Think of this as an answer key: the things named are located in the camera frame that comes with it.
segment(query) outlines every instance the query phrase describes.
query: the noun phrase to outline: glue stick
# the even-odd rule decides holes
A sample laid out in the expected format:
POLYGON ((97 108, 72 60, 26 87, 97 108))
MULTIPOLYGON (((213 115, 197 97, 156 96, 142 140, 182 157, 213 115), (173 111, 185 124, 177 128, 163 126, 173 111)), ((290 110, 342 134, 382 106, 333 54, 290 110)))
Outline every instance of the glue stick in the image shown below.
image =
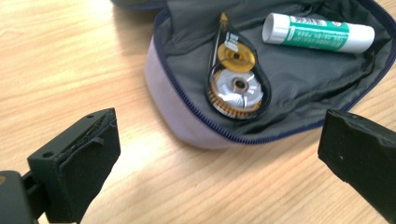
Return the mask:
POLYGON ((324 21, 271 13, 262 29, 268 44, 362 53, 373 44, 375 31, 370 26, 324 21))

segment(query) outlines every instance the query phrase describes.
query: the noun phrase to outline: gold gear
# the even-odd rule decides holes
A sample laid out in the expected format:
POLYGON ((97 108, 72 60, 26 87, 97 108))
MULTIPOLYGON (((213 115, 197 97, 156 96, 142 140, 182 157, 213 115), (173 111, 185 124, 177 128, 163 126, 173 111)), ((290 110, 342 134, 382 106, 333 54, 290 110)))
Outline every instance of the gold gear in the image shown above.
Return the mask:
POLYGON ((213 103, 214 106, 221 109, 223 113, 225 113, 225 115, 227 115, 228 117, 234 119, 247 119, 252 115, 252 113, 254 113, 260 108, 262 101, 259 101, 250 109, 244 109, 244 110, 238 110, 227 105, 227 103, 224 102, 224 100, 221 99, 221 97, 219 97, 218 91, 216 89, 216 82, 219 79, 219 75, 221 74, 222 71, 224 70, 219 70, 217 73, 215 73, 213 76, 213 80, 210 83, 210 90, 208 91, 208 96, 210 101, 213 103))
POLYGON ((253 52, 241 43, 237 43, 238 52, 228 49, 225 44, 220 45, 218 49, 218 58, 221 64, 237 73, 246 73, 250 71, 256 59, 253 52))

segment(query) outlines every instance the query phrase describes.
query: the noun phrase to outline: wood grain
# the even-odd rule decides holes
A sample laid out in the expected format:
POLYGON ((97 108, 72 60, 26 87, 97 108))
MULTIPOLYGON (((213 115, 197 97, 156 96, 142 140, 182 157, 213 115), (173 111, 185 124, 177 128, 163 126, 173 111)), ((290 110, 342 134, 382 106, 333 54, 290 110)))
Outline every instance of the wood grain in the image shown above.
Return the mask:
MULTIPOLYGON (((396 2, 378 3, 396 17, 396 2)), ((0 2, 0 170, 93 111, 115 107, 121 156, 83 223, 384 223, 318 159, 321 129, 205 151, 179 142, 144 65, 157 11, 109 1, 0 2)), ((396 131, 396 68, 353 109, 396 131)), ((40 223, 46 223, 45 217, 40 223)))

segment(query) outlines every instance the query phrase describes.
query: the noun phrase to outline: green label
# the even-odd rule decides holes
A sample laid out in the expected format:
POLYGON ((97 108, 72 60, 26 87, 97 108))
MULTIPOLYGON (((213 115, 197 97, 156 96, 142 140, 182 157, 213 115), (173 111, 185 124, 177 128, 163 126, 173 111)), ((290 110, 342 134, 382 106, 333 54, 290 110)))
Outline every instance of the green label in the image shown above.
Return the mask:
POLYGON ((313 49, 339 50, 347 42, 349 27, 335 21, 290 16, 290 28, 283 44, 313 49))

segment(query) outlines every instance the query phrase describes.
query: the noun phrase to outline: zipper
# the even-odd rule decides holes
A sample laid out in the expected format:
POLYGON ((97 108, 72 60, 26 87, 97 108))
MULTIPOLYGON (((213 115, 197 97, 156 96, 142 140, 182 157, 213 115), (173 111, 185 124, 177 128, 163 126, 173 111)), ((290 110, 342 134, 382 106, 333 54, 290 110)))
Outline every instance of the zipper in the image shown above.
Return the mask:
MULTIPOLYGON (((379 5, 374 0, 360 0, 359 2, 361 3, 362 6, 364 6, 368 10, 373 11, 374 12, 373 15, 374 15, 374 17, 376 17, 376 19, 378 21, 385 23, 384 27, 386 27, 390 36, 396 36, 396 21, 381 5, 379 5)), ((370 87, 367 89, 367 91, 362 93, 350 105, 346 106, 344 108, 344 111, 350 110, 359 100, 361 100, 369 91, 371 91, 382 80, 382 78, 384 78, 384 76, 390 70, 390 68, 392 67, 392 65, 396 59, 396 39, 393 39, 393 41, 392 41, 392 48, 391 48, 390 52, 391 52, 391 54, 388 57, 386 66, 381 71, 380 75, 375 79, 375 81, 372 83, 372 85, 370 85, 370 87)))
MULTIPOLYGON (((387 26, 387 31, 391 34, 391 36, 395 36, 396 33, 396 22, 395 20, 391 17, 391 15, 382 7, 380 6, 377 2, 374 0, 358 0, 362 6, 366 7, 367 9, 370 8, 370 11, 374 12, 373 15, 381 22, 385 23, 387 26)), ((166 54, 163 51, 161 41, 158 37, 158 27, 167 19, 170 18, 170 13, 167 8, 164 8, 157 16, 155 23, 154 23, 154 45, 158 53, 158 57, 161 61, 161 64, 163 66, 163 69, 165 71, 165 74, 167 75, 168 79, 174 86, 177 94, 183 101, 183 103, 186 105, 186 107, 191 111, 193 115, 195 115, 200 121, 202 121, 207 127, 212 129, 214 132, 220 134, 221 136, 225 137, 226 139, 233 141, 238 144, 246 144, 246 145, 258 145, 258 144, 266 144, 270 142, 274 142, 283 138, 290 137, 292 135, 295 135, 297 133, 303 133, 307 132, 319 127, 322 127, 324 124, 324 119, 318 121, 317 123, 313 123, 311 125, 291 130, 286 133, 282 133, 278 136, 274 137, 268 137, 268 138, 261 138, 261 139, 246 139, 240 136, 237 136, 235 134, 232 134, 228 131, 226 131, 224 128, 220 127, 218 124, 214 123, 211 121, 209 118, 207 118, 188 98, 186 92, 183 91, 181 88, 180 84, 177 82, 176 77, 170 68, 167 60, 166 60, 166 54)), ((375 79, 375 81, 372 83, 372 85, 365 91, 363 94, 361 94, 358 98, 356 98, 351 104, 347 105, 344 110, 348 111, 352 106, 354 106, 363 96, 365 96, 369 91, 371 91, 378 83, 379 81, 385 76, 385 74, 388 72, 388 70, 392 67, 395 59, 396 59, 396 39, 393 39, 392 41, 392 49, 391 49, 391 54, 389 55, 388 61, 386 63, 385 68, 382 70, 378 78, 375 79)))

